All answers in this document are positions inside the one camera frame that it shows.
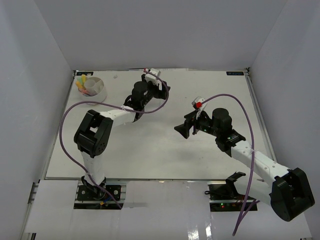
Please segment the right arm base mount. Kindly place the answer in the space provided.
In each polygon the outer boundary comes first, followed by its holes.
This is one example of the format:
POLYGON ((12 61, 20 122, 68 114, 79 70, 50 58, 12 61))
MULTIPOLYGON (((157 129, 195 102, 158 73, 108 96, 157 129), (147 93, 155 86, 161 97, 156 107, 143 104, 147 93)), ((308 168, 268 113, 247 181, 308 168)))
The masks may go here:
POLYGON ((204 192, 209 197, 209 206, 212 213, 240 212, 245 195, 239 194, 235 188, 235 182, 244 177, 243 172, 235 172, 223 183, 211 183, 204 192))

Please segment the yellow highlighter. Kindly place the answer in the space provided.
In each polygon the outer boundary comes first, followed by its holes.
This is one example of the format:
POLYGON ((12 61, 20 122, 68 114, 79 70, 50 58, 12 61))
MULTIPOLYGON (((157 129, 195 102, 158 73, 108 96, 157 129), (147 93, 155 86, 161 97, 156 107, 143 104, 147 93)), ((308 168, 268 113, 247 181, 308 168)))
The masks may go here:
POLYGON ((78 90, 79 90, 80 92, 83 92, 83 91, 86 90, 85 87, 84 87, 79 81, 76 81, 76 82, 75 82, 75 85, 77 86, 77 88, 78 88, 78 90))

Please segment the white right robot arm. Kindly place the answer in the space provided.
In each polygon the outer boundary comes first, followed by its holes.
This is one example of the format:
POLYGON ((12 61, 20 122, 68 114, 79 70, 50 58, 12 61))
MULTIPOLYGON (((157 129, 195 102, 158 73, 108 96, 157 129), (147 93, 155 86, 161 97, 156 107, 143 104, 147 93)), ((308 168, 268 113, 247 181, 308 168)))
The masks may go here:
POLYGON ((254 151, 246 138, 233 129, 232 118, 225 108, 214 109, 212 116, 205 111, 194 110, 184 119, 184 123, 174 129, 185 139, 199 131, 210 134, 222 152, 253 168, 261 181, 251 184, 253 190, 249 196, 270 205, 282 220, 289 222, 315 204, 306 173, 298 167, 290 169, 254 151))

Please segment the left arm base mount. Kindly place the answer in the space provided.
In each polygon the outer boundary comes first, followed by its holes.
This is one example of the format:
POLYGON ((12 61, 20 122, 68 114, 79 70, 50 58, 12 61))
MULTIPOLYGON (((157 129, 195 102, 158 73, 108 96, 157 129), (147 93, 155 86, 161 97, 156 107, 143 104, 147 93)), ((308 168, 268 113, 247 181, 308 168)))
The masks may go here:
MULTIPOLYGON (((102 187, 123 207, 126 195, 125 185, 112 183, 104 184, 102 187)), ((120 210, 109 194, 100 189, 97 192, 93 192, 82 183, 78 184, 73 208, 75 210, 120 210)))

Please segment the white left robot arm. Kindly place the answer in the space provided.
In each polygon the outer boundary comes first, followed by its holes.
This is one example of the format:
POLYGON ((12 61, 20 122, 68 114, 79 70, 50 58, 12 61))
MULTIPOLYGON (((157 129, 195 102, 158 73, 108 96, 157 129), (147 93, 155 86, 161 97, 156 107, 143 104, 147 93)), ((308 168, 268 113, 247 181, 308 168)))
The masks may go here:
POLYGON ((120 109, 97 112, 89 110, 77 129, 74 142, 87 170, 81 178, 88 193, 99 200, 105 196, 106 177, 102 170, 102 154, 105 151, 113 128, 139 120, 146 105, 152 99, 167 100, 170 87, 151 74, 142 74, 133 85, 131 94, 120 109))

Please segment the pink slim marker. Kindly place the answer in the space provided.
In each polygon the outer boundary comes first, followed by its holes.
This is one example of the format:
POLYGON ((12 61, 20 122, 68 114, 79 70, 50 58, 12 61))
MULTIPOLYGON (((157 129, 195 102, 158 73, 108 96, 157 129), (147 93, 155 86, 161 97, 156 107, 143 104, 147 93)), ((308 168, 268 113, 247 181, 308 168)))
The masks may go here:
POLYGON ((86 97, 91 97, 92 95, 89 94, 87 91, 81 91, 80 92, 83 96, 86 96, 86 97))

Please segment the orange pink highlighter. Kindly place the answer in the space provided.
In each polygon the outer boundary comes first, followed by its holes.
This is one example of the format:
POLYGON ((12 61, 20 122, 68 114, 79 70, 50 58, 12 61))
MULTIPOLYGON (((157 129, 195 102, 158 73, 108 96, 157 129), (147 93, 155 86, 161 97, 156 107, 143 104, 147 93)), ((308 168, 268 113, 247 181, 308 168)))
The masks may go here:
POLYGON ((86 76, 85 74, 82 74, 82 75, 81 75, 81 81, 82 81, 82 83, 84 84, 84 83, 86 82, 86 80, 87 80, 87 76, 86 76))

